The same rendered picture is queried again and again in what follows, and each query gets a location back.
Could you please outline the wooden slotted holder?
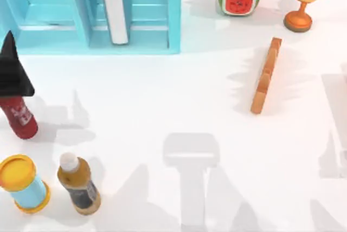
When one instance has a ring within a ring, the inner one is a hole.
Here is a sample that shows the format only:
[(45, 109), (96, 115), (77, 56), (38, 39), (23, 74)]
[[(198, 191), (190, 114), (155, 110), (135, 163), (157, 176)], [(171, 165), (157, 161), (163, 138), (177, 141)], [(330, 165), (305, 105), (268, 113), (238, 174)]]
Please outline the wooden slotted holder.
[(282, 39), (273, 37), (269, 46), (262, 71), (255, 89), (250, 111), (253, 114), (260, 114), (265, 104), (267, 92), (273, 75), (274, 67), (278, 58)]

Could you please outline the white book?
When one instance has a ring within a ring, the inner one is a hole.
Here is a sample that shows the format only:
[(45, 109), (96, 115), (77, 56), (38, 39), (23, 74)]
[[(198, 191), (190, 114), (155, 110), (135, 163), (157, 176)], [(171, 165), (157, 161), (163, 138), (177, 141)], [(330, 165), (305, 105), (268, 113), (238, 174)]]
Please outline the white book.
[(113, 44), (127, 44), (128, 33), (123, 0), (104, 0), (108, 29)]

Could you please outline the brown bottle with white cap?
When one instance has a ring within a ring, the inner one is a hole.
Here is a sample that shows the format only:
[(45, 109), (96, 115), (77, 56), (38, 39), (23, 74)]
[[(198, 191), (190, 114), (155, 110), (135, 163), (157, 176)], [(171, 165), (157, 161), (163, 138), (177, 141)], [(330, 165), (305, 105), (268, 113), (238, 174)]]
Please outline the brown bottle with white cap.
[(78, 213), (87, 216), (100, 208), (100, 193), (92, 181), (89, 164), (83, 158), (71, 152), (62, 154), (57, 177)]

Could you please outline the light blue rack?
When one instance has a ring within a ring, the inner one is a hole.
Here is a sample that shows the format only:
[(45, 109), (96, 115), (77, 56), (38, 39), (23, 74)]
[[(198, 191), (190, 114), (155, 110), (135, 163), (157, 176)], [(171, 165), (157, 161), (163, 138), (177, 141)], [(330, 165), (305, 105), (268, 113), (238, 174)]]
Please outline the light blue rack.
[(177, 54), (181, 0), (123, 0), (127, 44), (113, 44), (104, 0), (0, 0), (0, 45), (21, 54)]

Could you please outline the red bottle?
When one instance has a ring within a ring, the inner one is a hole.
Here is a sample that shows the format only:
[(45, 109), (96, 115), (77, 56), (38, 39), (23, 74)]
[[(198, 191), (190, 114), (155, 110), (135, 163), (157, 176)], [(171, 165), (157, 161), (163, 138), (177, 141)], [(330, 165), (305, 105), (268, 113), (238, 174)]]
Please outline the red bottle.
[(34, 115), (21, 96), (0, 98), (0, 108), (5, 113), (10, 127), (21, 139), (30, 139), (38, 131)]

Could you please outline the blue can with yellow lid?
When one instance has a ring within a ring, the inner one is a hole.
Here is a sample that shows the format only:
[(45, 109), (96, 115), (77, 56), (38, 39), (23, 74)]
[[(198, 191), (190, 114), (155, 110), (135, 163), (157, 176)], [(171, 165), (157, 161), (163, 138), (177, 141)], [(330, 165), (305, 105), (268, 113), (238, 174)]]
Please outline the blue can with yellow lid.
[(10, 156), (0, 163), (0, 187), (27, 214), (41, 211), (50, 200), (49, 186), (38, 175), (31, 158), (24, 154)]

